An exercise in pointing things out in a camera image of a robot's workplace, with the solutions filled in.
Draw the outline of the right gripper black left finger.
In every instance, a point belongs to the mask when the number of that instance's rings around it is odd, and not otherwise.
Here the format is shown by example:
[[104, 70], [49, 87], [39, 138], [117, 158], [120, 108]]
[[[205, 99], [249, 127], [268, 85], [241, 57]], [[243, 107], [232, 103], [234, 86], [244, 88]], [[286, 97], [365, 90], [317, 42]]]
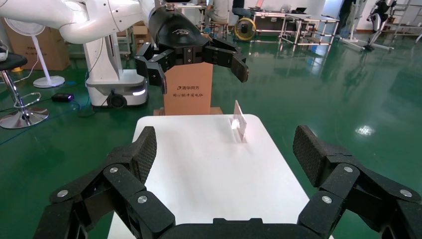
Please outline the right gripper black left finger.
[[115, 147], [98, 168], [55, 190], [34, 237], [86, 239], [114, 212], [137, 239], [159, 238], [175, 225], [175, 216], [145, 185], [156, 153], [156, 132], [147, 126], [133, 143]]

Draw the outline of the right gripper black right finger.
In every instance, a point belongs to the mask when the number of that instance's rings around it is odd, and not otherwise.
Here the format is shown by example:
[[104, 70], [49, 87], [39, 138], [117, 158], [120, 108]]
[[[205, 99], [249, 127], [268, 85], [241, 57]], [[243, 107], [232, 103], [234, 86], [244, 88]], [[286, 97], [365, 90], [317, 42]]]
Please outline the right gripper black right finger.
[[422, 198], [413, 189], [368, 169], [305, 125], [296, 128], [293, 153], [317, 188], [298, 217], [300, 226], [327, 239], [348, 210], [382, 239], [421, 238]]

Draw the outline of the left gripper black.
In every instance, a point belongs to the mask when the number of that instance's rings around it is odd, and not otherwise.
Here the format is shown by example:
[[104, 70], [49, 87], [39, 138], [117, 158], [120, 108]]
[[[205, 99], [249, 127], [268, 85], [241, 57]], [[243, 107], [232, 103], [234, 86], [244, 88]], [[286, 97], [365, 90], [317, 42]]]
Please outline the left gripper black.
[[151, 86], [167, 94], [165, 73], [173, 66], [210, 63], [229, 68], [242, 83], [248, 80], [249, 68], [241, 49], [222, 38], [202, 36], [200, 30], [180, 11], [164, 6], [153, 9], [148, 28], [157, 45], [144, 43], [134, 59], [137, 74], [146, 78]]

